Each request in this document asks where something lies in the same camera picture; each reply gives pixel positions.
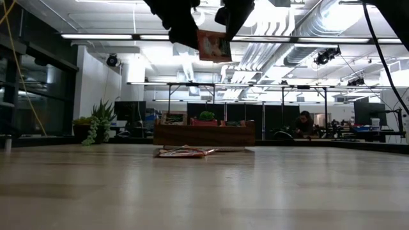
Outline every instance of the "wooden floor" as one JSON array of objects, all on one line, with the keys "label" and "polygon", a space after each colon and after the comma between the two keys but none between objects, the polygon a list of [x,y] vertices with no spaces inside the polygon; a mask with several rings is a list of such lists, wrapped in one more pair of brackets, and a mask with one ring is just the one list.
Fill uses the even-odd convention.
[{"label": "wooden floor", "polygon": [[409,229],[409,157],[250,148],[152,158],[154,146],[0,154],[0,229]]}]

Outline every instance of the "hanging plant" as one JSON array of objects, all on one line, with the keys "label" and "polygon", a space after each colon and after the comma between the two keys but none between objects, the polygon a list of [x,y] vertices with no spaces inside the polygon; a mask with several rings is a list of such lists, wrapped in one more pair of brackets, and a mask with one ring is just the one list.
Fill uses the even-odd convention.
[{"label": "hanging plant", "polygon": [[90,120],[91,120],[91,126],[90,126],[90,130],[88,131],[87,139],[85,139],[82,142],[82,144],[85,146],[89,146],[95,143],[96,131],[98,130],[98,125],[100,124],[100,120],[95,116],[92,116]]}]

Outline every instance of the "yellow cable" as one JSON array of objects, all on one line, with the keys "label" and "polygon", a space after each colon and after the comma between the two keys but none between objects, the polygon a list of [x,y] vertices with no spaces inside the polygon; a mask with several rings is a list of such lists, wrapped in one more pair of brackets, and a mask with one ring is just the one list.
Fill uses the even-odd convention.
[{"label": "yellow cable", "polygon": [[13,1],[12,5],[10,6],[10,8],[5,12],[4,16],[1,18],[0,20],[0,25],[3,23],[3,21],[5,20],[5,18],[7,17],[7,15],[11,12],[11,10],[13,9],[15,5],[15,1]]},{"label": "yellow cable", "polygon": [[27,92],[27,88],[26,88],[26,83],[24,82],[23,75],[21,74],[19,59],[17,58],[17,54],[16,54],[16,52],[15,52],[14,41],[13,41],[13,36],[12,36],[12,31],[11,31],[11,29],[10,29],[10,23],[8,22],[8,16],[7,16],[7,14],[10,12],[10,10],[11,10],[11,8],[14,6],[14,4],[15,4],[15,0],[13,0],[13,4],[12,4],[12,6],[10,7],[9,11],[7,11],[7,7],[6,7],[6,4],[5,4],[5,3],[3,3],[3,8],[4,8],[4,16],[6,17],[6,23],[7,23],[7,28],[8,28],[8,34],[9,34],[9,36],[10,36],[10,42],[12,43],[12,49],[13,49],[15,64],[17,65],[17,70],[19,71],[19,75],[20,75],[20,78],[21,78],[21,82],[22,82],[22,84],[23,84],[24,91],[26,92],[26,97],[27,97],[28,103],[29,103],[29,105],[30,105],[30,107],[31,107],[31,110],[32,110],[33,113],[34,113],[34,116],[36,117],[36,120],[37,120],[38,124],[40,124],[40,127],[41,127],[41,129],[42,129],[42,131],[43,131],[44,136],[47,136],[47,133],[45,132],[45,129],[44,129],[44,127],[43,127],[43,124],[41,123],[40,119],[38,119],[37,113],[36,113],[36,111],[35,111],[35,109],[34,109],[34,107],[33,107],[33,104],[31,103],[30,97],[28,96],[28,92]]}]

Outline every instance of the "computer monitor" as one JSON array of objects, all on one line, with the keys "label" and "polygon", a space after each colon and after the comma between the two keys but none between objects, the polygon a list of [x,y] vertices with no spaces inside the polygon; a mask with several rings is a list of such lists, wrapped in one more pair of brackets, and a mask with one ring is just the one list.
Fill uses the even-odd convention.
[{"label": "computer monitor", "polygon": [[385,104],[354,102],[355,124],[371,125],[371,118],[379,118],[381,126],[387,126]]},{"label": "computer monitor", "polygon": [[118,121],[144,121],[146,102],[115,102]]}]

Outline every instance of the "person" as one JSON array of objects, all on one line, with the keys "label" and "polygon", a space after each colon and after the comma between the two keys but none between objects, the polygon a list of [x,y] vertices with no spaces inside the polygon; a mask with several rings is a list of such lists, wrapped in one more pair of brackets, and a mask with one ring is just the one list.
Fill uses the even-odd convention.
[{"label": "person", "polygon": [[314,121],[308,111],[302,111],[295,120],[295,132],[298,137],[313,134]]}]

